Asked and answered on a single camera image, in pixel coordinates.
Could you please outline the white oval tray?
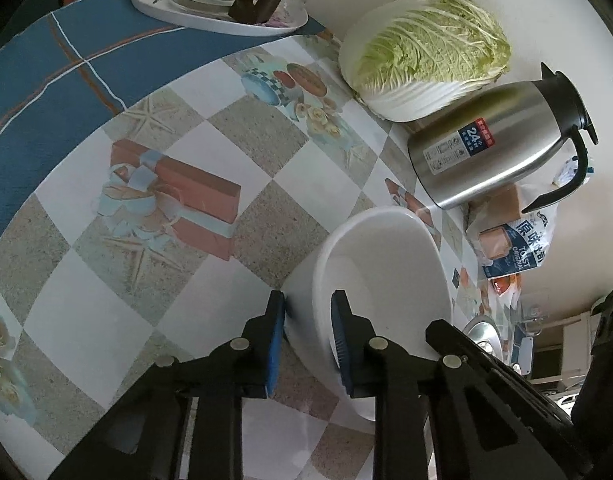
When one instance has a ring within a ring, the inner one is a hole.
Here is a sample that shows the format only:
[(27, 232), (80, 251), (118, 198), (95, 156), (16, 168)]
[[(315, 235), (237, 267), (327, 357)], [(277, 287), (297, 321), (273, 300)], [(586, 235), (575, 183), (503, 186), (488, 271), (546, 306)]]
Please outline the white oval tray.
[(308, 22), (308, 14), (300, 6), (282, 6), (262, 25), (241, 24), (224, 16), (211, 16), (185, 10), (172, 0), (131, 0), (139, 12), (156, 20), (205, 32), (230, 36), (273, 37), (292, 34)]

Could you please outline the large stainless steel plate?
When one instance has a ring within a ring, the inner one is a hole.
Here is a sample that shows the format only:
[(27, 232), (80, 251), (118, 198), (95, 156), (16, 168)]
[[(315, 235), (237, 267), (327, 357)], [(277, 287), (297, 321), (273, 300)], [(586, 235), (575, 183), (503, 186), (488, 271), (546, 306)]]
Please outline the large stainless steel plate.
[(478, 315), (463, 328), (463, 332), (485, 353), (500, 361), (504, 360), (503, 341), (492, 318)]

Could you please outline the toast bread bag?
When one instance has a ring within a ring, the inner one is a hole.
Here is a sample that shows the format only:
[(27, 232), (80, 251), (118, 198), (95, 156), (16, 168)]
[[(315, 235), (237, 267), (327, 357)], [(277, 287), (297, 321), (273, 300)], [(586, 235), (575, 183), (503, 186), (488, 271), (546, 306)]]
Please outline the toast bread bag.
[(579, 158), (572, 156), (549, 184), (518, 182), (474, 202), (466, 233), (487, 278), (506, 278), (544, 263), (555, 232), (557, 207), (524, 209), (541, 194), (568, 184), (578, 166)]

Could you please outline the white squarish bowl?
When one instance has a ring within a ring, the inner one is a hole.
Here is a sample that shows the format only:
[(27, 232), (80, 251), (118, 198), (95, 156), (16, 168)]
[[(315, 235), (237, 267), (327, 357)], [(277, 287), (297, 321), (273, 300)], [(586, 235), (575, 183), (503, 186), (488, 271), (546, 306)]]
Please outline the white squarish bowl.
[(425, 341), (435, 320), (451, 321), (451, 296), (440, 252), (410, 210), (376, 207), (338, 226), (282, 284), (285, 331), (302, 364), (358, 416), (375, 418), (375, 402), (344, 391), (331, 324), (331, 297), (342, 289), (377, 335), (413, 356), (437, 359)]

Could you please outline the stainless steel thermos jug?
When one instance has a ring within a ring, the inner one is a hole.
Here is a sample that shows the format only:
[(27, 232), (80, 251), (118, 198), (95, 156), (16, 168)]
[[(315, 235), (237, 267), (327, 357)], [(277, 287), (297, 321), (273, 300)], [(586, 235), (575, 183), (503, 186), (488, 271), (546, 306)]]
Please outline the stainless steel thermos jug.
[(591, 115), (573, 82), (541, 64), (541, 79), (478, 93), (411, 133), (407, 148), (425, 192), (451, 209), (533, 174), (571, 142), (572, 179), (524, 206), (523, 214), (561, 202), (580, 188), (589, 157), (582, 133), (599, 143)]

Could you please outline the orange snack packet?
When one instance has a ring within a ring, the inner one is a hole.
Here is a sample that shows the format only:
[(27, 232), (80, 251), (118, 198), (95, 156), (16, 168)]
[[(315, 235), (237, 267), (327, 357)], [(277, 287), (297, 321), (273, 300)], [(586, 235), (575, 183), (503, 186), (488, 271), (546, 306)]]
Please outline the orange snack packet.
[(509, 308), (517, 307), (522, 289), (522, 276), (519, 273), (493, 278), (491, 283), (502, 304)]

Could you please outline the clear glass mug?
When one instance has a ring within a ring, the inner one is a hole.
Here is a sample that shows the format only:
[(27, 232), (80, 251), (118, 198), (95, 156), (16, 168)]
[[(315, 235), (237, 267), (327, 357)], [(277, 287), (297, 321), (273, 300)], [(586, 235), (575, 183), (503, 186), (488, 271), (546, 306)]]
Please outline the clear glass mug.
[(538, 306), (525, 306), (520, 304), (517, 325), (529, 337), (537, 337), (543, 330), (549, 315)]

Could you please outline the white power adapter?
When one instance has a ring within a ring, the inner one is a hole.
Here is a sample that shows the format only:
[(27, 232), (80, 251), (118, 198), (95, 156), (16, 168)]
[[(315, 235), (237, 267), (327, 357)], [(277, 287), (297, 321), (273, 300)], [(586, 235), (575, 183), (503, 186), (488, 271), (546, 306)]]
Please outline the white power adapter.
[(534, 353), (534, 338), (523, 337), (518, 351), (517, 364), (522, 376), (529, 376), (532, 373)]

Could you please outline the white shelf unit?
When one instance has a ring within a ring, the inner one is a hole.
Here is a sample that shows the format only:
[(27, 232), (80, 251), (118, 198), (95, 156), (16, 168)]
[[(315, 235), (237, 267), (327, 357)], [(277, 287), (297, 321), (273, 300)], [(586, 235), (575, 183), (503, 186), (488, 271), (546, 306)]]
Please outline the white shelf unit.
[(529, 382), (551, 392), (582, 385), (591, 366), (591, 312), (527, 327), (534, 344)]

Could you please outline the napa cabbage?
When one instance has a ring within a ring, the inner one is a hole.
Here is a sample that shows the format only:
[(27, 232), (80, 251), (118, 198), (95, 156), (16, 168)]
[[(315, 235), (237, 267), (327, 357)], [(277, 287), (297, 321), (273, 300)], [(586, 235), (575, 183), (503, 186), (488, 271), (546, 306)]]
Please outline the napa cabbage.
[(341, 75), (373, 114), (412, 122), (509, 70), (511, 44), (474, 0), (395, 0), (366, 13), (339, 50)]

